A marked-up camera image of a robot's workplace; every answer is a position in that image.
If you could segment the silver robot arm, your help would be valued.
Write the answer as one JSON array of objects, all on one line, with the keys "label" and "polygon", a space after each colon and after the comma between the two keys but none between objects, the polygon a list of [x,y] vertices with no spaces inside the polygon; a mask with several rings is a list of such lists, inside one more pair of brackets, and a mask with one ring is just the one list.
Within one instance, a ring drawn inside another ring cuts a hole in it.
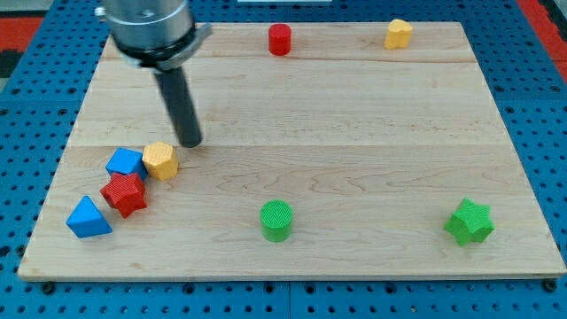
[{"label": "silver robot arm", "polygon": [[183,63],[212,34],[212,25],[199,27],[187,0],[102,0],[95,16],[108,25],[126,60],[153,70],[178,143],[199,145],[202,133]]}]

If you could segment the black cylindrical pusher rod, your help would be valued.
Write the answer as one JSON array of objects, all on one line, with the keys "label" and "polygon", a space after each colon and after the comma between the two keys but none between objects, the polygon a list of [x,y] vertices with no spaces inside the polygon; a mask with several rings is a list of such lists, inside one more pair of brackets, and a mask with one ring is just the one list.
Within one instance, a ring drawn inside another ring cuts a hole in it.
[{"label": "black cylindrical pusher rod", "polygon": [[183,69],[155,73],[154,77],[180,146],[200,145],[202,133]]}]

